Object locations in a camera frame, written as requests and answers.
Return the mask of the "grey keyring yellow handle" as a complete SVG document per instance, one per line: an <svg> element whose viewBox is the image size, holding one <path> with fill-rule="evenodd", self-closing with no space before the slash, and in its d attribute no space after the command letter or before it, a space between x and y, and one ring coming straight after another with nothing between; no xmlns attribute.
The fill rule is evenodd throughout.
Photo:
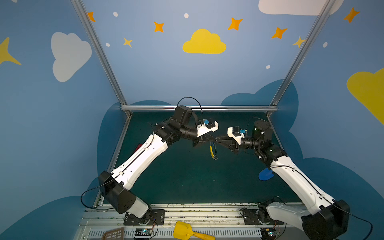
<svg viewBox="0 0 384 240"><path fill-rule="evenodd" d="M213 160L217 160L218 159L215 143L211 143L210 144L210 154L211 154L211 157L212 157Z"/></svg>

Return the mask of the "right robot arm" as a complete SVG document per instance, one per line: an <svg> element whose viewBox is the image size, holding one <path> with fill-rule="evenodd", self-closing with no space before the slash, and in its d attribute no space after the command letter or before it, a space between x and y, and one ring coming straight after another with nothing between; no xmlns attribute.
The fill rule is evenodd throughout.
<svg viewBox="0 0 384 240"><path fill-rule="evenodd" d="M263 224L281 221L302 230L311 240L334 240L347 231L349 205L335 201L311 181L278 145L272 143L273 129L263 120L254 122L252 134L239 127L230 127L226 136L216 138L216 143L234 153L252 149L268 170L281 177L296 193L303 206L291 206L269 201L259 206L258 220Z"/></svg>

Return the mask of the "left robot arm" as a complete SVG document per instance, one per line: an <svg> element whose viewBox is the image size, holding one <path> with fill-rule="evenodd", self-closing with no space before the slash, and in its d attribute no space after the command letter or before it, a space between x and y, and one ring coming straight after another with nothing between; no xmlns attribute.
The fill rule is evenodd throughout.
<svg viewBox="0 0 384 240"><path fill-rule="evenodd" d="M102 172L99 184L102 196L119 213L129 213L137 218L148 217L151 207L130 190L144 170L172 144L187 139L196 146L210 132L219 129L219 124L210 119L199 120L191 108L177 106L174 115L159 123L145 143L112 172Z"/></svg>

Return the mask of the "yellow plastic scoop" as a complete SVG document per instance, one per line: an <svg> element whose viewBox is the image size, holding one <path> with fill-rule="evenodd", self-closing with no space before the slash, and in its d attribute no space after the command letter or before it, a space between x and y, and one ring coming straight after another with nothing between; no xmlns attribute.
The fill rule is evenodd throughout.
<svg viewBox="0 0 384 240"><path fill-rule="evenodd" d="M196 237L201 240L215 240L214 236L197 233L192 230L192 226L190 224L178 221L175 224L175 229L173 232L173 237L179 240L189 240L191 237Z"/></svg>

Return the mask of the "right controller board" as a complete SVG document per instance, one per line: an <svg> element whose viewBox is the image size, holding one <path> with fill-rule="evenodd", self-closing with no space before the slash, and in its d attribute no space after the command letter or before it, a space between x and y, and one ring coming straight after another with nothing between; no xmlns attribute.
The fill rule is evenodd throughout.
<svg viewBox="0 0 384 240"><path fill-rule="evenodd" d="M261 240L275 240L277 231L275 228L261 228Z"/></svg>

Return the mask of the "controller board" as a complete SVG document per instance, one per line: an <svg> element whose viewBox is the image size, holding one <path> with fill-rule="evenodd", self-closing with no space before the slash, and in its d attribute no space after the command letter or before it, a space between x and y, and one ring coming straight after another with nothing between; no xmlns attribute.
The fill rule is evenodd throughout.
<svg viewBox="0 0 384 240"><path fill-rule="evenodd" d="M150 228L136 228L134 231L133 238L135 240L148 240L150 239L154 234L154 230Z"/></svg>
<svg viewBox="0 0 384 240"><path fill-rule="evenodd" d="M275 240L277 231L275 228L261 228L261 240Z"/></svg>

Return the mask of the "left controller board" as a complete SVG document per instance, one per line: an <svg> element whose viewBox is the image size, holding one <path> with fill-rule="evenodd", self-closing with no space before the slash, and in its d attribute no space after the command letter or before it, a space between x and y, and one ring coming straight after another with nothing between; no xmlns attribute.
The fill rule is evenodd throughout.
<svg viewBox="0 0 384 240"><path fill-rule="evenodd" d="M134 231L133 238L135 240L148 240L150 239L154 234L154 230L150 228L136 228Z"/></svg>

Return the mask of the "brown perforated plate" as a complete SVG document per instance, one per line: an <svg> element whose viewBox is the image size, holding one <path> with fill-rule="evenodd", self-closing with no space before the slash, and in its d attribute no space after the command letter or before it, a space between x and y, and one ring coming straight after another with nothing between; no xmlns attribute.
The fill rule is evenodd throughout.
<svg viewBox="0 0 384 240"><path fill-rule="evenodd" d="M103 234L101 240L123 240L124 239L124 228L113 229Z"/></svg>

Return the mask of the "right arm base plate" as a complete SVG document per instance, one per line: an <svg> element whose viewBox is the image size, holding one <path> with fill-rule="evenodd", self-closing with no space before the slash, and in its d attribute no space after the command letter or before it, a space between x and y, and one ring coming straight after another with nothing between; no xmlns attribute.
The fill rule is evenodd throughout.
<svg viewBox="0 0 384 240"><path fill-rule="evenodd" d="M259 209L240 209L245 225L284 225L284 222L272 220L266 212Z"/></svg>

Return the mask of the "aluminium frame rail back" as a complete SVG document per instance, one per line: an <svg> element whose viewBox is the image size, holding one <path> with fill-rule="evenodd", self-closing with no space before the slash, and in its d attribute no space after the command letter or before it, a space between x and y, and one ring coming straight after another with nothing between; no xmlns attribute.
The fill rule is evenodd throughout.
<svg viewBox="0 0 384 240"><path fill-rule="evenodd" d="M170 112L174 111L176 106L161 106L161 105L122 105L123 111L155 111L155 112ZM277 106L188 106L194 111L203 112L276 112Z"/></svg>

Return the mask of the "aluminium frame rail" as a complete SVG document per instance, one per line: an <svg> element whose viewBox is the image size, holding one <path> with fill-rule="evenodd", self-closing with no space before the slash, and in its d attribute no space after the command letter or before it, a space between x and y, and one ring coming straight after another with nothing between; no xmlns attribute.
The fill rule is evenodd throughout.
<svg viewBox="0 0 384 240"><path fill-rule="evenodd" d="M161 105L122 105L123 111L155 111L155 112L170 112L174 111L176 106L161 106ZM277 106L188 106L194 111L203 112L276 112Z"/></svg>
<svg viewBox="0 0 384 240"><path fill-rule="evenodd" d="M83 1L72 1L72 4L118 99L118 102L113 104L103 117L97 145L97 172L111 172L117 163L131 116L129 112L122 110L126 99L93 27L92 21L86 12Z"/></svg>
<svg viewBox="0 0 384 240"><path fill-rule="evenodd" d="M336 0L327 0L325 1L325 4L323 8L321 9L318 17L316 18L312 28L310 29L306 41L302 44L300 47L300 50L295 57L293 64L291 65L287 75L285 76L284 80L282 81L280 87L278 88L275 96L273 97L270 107L276 107L278 108L278 104L282 97L284 96L286 90L288 89L289 85L291 84L294 76L296 75L297 71L299 70L300 66L302 65L306 55L310 51L313 43L316 41L316 38L318 37L319 33L321 32L322 28L326 24L329 16L331 15L331 10L333 6L336 4Z"/></svg>

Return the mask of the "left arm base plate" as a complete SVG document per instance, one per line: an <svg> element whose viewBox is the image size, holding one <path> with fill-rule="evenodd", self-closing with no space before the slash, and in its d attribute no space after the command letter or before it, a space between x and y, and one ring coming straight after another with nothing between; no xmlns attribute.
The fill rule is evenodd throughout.
<svg viewBox="0 0 384 240"><path fill-rule="evenodd" d="M133 214L126 213L124 219L124 226L149 226L159 225L162 226L165 220L165 210L162 209L151 209L148 210L143 217L138 218Z"/></svg>

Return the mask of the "aluminium frame rail right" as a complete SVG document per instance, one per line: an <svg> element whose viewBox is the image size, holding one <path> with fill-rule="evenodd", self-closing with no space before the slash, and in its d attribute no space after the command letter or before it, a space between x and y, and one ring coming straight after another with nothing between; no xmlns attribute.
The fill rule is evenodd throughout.
<svg viewBox="0 0 384 240"><path fill-rule="evenodd" d="M318 37L319 33L321 32L322 28L326 24L329 16L331 15L331 10L333 6L336 4L336 0L327 0L325 1L325 4L323 8L321 9L318 17L316 18L312 28L310 29L306 41L302 44L300 47L300 50L295 57L293 64L291 65L287 75L285 76L284 80L282 81L280 87L278 88L275 96L273 97L270 107L276 107L278 108L278 104L282 97L284 96L286 90L288 89L289 85L291 84L294 76L296 75L297 71L299 70L300 66L302 65L306 55L310 51L313 43L316 41L316 38Z"/></svg>

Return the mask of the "aluminium frame rail left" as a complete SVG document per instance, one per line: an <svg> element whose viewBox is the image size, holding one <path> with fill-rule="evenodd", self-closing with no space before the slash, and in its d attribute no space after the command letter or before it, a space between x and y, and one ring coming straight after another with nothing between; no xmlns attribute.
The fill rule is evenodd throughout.
<svg viewBox="0 0 384 240"><path fill-rule="evenodd" d="M72 1L72 4L118 99L118 102L113 104L103 117L97 145L97 172L111 172L117 163L131 116L129 112L122 110L126 99L93 27L92 21L86 12L83 1Z"/></svg>

